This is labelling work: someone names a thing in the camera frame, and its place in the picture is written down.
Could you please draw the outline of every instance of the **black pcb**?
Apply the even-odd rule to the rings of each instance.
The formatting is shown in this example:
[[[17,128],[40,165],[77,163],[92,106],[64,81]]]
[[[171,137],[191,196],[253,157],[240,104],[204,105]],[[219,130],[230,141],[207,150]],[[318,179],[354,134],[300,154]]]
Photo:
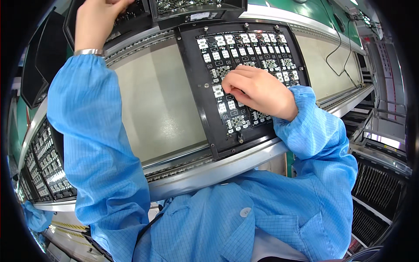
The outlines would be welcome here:
[[[275,137],[272,117],[225,94],[221,81],[236,66],[249,65],[266,70],[287,87],[308,85],[305,70],[301,71],[305,68],[301,52],[289,29],[254,23],[244,31],[243,23],[228,23],[212,24],[207,31],[181,29],[179,34],[179,48],[214,158]]]

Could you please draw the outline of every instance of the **circuit board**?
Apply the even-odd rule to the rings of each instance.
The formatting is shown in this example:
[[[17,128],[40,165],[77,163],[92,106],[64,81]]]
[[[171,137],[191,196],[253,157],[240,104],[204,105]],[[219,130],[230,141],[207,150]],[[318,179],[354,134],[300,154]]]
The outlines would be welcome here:
[[[227,137],[272,122],[271,116],[245,106],[233,95],[224,93],[221,81],[236,66],[249,65],[264,69],[287,87],[300,84],[293,56],[281,32],[222,32],[207,37],[197,36],[196,41],[212,79],[217,102],[214,105],[225,125]]]

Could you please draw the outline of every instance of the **hand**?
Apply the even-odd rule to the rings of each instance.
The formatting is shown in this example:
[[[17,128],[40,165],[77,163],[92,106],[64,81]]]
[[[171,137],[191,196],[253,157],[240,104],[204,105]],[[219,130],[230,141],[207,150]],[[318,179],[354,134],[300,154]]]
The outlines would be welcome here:
[[[118,14],[134,0],[86,0],[77,10],[74,51],[102,49]]]
[[[297,116],[294,94],[263,69],[239,65],[225,76],[221,86],[254,110],[290,122]]]

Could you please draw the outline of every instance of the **silver bracelet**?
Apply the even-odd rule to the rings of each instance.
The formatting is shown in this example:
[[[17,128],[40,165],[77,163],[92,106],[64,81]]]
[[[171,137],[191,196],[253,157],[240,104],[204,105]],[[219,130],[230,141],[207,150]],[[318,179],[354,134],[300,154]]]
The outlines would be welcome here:
[[[73,53],[73,56],[78,56],[81,54],[95,54],[101,57],[105,57],[107,55],[106,50],[101,49],[80,49]]]

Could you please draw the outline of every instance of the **white button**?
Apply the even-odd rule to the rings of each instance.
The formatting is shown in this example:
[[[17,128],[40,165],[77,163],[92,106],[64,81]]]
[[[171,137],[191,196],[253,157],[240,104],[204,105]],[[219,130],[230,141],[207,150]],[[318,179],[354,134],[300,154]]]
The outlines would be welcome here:
[[[240,211],[240,216],[243,217],[243,218],[247,217],[247,215],[250,213],[250,210],[252,210],[252,209],[251,208],[243,208]]]

